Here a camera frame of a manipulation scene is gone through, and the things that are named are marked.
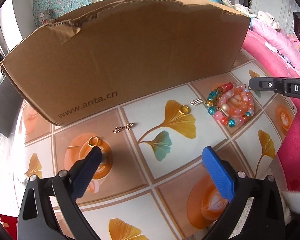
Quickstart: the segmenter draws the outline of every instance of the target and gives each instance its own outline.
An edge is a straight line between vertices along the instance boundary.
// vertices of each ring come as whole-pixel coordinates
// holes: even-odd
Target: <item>ginkgo leaf print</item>
[[[253,70],[249,70],[249,75],[251,77],[260,77],[260,75],[258,73],[255,73]]]
[[[260,75],[258,73],[255,73],[253,70],[249,70],[249,75],[250,77],[260,77]],[[260,91],[255,91],[253,90],[253,92],[257,95],[258,98],[261,98],[261,92]]]
[[[172,145],[169,133],[167,131],[160,132],[152,141],[142,141],[152,147],[155,158],[160,162],[170,152]]]
[[[165,113],[165,119],[164,121],[159,124],[158,126],[148,130],[146,133],[144,133],[143,136],[138,140],[138,143],[141,142],[141,140],[151,133],[152,131],[160,128],[160,127],[169,127],[178,133],[182,134],[183,136],[194,139],[196,137],[196,128],[195,128],[195,118],[192,114],[181,114],[179,112],[179,107],[182,105],[178,103],[176,100],[169,100],[166,103],[164,113]]]
[[[30,162],[29,162],[29,168],[28,171],[25,173],[29,178],[31,175],[37,175],[40,179],[42,179],[42,172],[40,171],[42,168],[41,163],[38,159],[38,156],[36,153],[33,153]]]
[[[266,132],[264,132],[263,130],[259,130],[258,136],[259,136],[259,141],[260,141],[261,148],[262,148],[262,153],[261,153],[259,162],[257,164],[256,176],[257,176],[259,164],[261,162],[262,157],[268,156],[272,159],[275,157],[274,143],[273,143],[273,140],[270,138],[270,135],[267,134]]]
[[[111,240],[149,240],[141,235],[141,230],[123,222],[119,218],[109,220],[109,234]]]

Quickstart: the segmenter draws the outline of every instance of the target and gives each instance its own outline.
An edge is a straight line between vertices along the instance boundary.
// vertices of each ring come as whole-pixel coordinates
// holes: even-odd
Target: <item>screw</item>
[[[243,171],[238,171],[237,175],[239,178],[242,178],[242,179],[246,177],[246,174]]]
[[[68,171],[67,170],[62,170],[62,171],[59,171],[59,177],[64,177],[68,174]]]
[[[267,179],[268,179],[269,181],[274,181],[274,177],[271,176],[271,175],[267,176]]]
[[[30,181],[35,181],[37,179],[37,176],[36,175],[31,175],[29,179],[30,179]]]

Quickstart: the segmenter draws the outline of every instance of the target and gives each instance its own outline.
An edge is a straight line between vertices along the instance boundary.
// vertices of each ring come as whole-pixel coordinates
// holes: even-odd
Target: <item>cardboard box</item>
[[[39,114],[68,124],[228,72],[249,23],[206,0],[106,0],[38,28],[2,65]]]

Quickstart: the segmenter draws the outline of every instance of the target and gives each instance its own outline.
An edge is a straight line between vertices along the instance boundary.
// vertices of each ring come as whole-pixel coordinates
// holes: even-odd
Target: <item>beaded bracelet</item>
[[[234,109],[227,104],[227,100],[234,95],[240,95],[242,98],[240,108]],[[242,125],[254,114],[254,103],[245,84],[227,83],[218,87],[210,92],[205,105],[215,120],[228,127]]]

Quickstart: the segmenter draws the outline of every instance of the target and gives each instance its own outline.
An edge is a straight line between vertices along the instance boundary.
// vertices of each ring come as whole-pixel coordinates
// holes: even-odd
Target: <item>yellow ginkgo leaf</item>
[[[251,77],[259,77],[260,75],[255,73],[253,70],[249,70],[249,74]]]
[[[29,178],[31,175],[37,175],[40,179],[42,179],[42,172],[40,171],[42,168],[41,163],[38,159],[38,156],[36,153],[33,153],[30,162],[29,162],[29,168],[28,171],[25,173]]]
[[[162,122],[161,127],[169,127],[183,136],[194,139],[195,133],[195,118],[192,114],[180,114],[179,107],[181,106],[176,100],[169,100],[165,106],[165,119]]]
[[[267,134],[266,132],[264,132],[263,130],[259,130],[258,136],[259,136],[259,141],[260,141],[261,148],[262,148],[262,153],[261,153],[259,162],[257,164],[256,176],[257,176],[259,164],[261,162],[262,157],[268,156],[272,159],[275,157],[274,144],[273,144],[273,140],[270,138],[270,135]]]
[[[119,218],[109,220],[109,234],[111,240],[149,240],[141,234],[141,230],[129,225]]]

